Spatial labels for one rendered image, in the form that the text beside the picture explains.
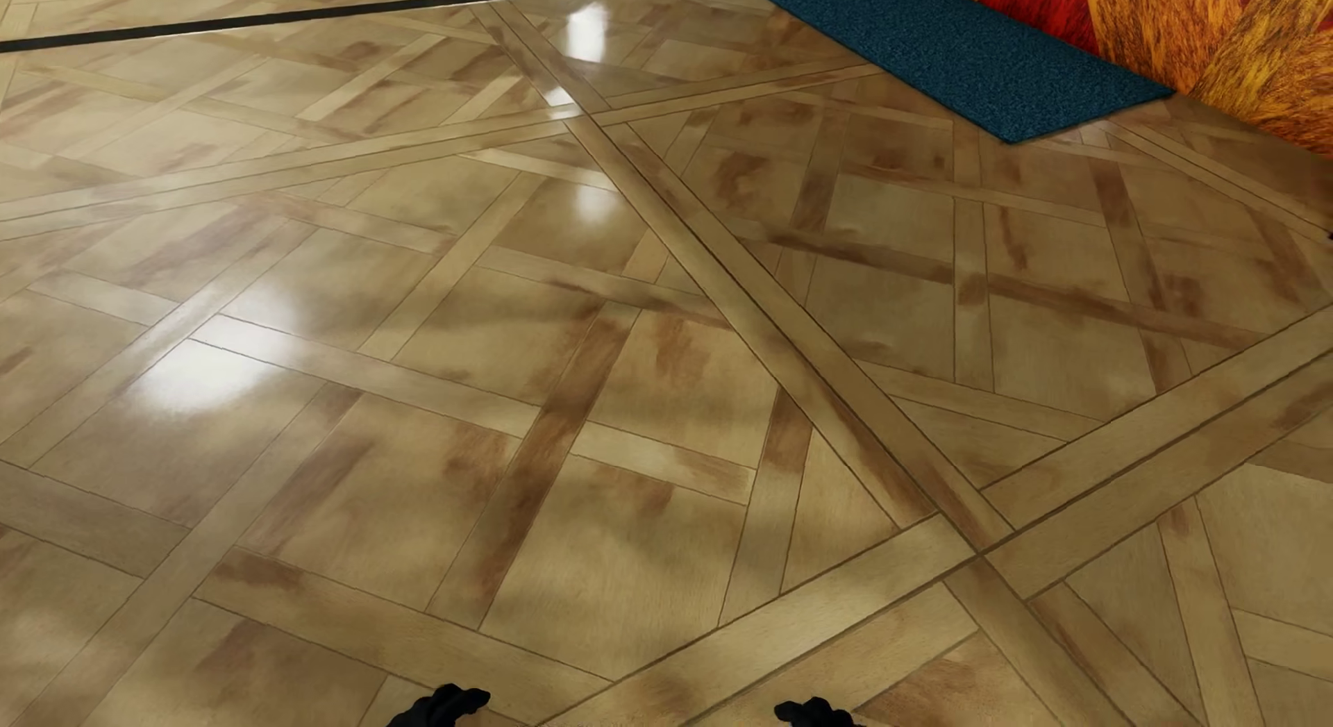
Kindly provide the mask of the blue carpet rug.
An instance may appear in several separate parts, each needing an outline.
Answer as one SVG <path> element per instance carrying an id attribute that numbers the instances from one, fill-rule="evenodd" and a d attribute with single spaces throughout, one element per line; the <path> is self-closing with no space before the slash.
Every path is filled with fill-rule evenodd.
<path id="1" fill-rule="evenodd" d="M 769 1 L 1006 144 L 1173 96 L 973 0 Z"/>

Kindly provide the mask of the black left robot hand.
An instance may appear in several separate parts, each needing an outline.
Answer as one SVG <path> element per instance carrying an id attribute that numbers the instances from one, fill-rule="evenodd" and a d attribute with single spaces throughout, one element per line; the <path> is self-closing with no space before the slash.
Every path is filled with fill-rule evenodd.
<path id="1" fill-rule="evenodd" d="M 391 718 L 387 727 L 456 727 L 456 722 L 483 710 L 491 694 L 481 688 L 461 688 L 453 683 L 416 699 L 407 710 Z"/>

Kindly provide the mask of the orange red furry rug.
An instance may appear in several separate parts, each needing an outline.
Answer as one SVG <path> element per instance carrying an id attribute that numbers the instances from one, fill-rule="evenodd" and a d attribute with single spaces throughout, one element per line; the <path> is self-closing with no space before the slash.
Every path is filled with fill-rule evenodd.
<path id="1" fill-rule="evenodd" d="M 972 0 L 1333 157 L 1333 0 Z"/>

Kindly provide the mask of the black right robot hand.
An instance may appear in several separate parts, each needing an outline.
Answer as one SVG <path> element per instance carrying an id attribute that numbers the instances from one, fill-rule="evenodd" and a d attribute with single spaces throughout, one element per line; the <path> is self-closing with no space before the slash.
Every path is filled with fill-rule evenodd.
<path id="1" fill-rule="evenodd" d="M 825 699 L 781 702 L 773 707 L 774 718 L 789 727 L 862 727 L 845 710 L 833 708 Z"/>

